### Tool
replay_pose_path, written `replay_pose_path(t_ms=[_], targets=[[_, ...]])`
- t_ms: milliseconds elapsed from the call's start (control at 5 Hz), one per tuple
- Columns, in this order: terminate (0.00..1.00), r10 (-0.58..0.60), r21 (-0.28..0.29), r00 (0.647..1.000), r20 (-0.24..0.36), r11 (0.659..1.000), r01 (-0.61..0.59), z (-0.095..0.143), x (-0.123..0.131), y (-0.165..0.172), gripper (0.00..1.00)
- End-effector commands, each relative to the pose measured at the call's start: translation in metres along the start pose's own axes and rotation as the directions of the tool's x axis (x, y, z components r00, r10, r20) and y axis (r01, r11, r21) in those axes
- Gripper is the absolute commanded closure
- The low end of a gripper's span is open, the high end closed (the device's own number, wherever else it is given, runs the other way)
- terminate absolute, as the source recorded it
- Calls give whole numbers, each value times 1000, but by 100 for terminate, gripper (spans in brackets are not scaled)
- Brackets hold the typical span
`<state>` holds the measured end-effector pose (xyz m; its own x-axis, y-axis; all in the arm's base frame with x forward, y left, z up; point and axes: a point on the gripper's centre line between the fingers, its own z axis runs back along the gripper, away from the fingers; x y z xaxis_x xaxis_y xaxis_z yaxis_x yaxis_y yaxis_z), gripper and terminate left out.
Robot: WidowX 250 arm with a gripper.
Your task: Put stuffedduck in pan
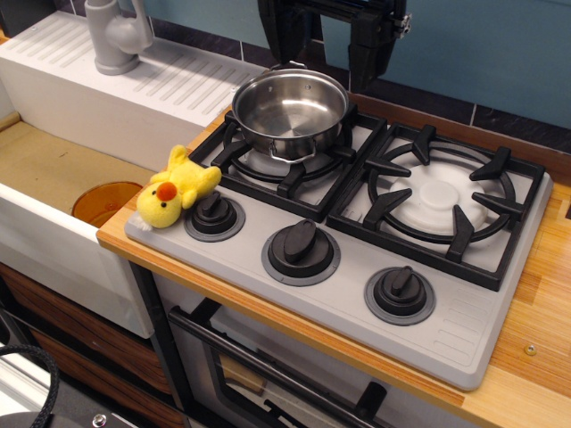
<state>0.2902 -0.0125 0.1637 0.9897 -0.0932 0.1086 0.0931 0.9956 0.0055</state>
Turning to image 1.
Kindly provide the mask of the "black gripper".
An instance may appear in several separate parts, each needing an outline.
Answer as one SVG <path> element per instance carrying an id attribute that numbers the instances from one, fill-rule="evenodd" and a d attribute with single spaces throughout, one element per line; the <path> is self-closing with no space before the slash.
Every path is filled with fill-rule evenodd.
<path id="1" fill-rule="evenodd" d="M 314 14 L 351 22 L 350 89 L 363 92 L 386 73 L 395 37 L 410 32 L 406 1 L 258 1 L 269 50 L 278 63 L 296 60 L 311 41 Z M 357 17 L 360 13 L 375 17 Z"/>

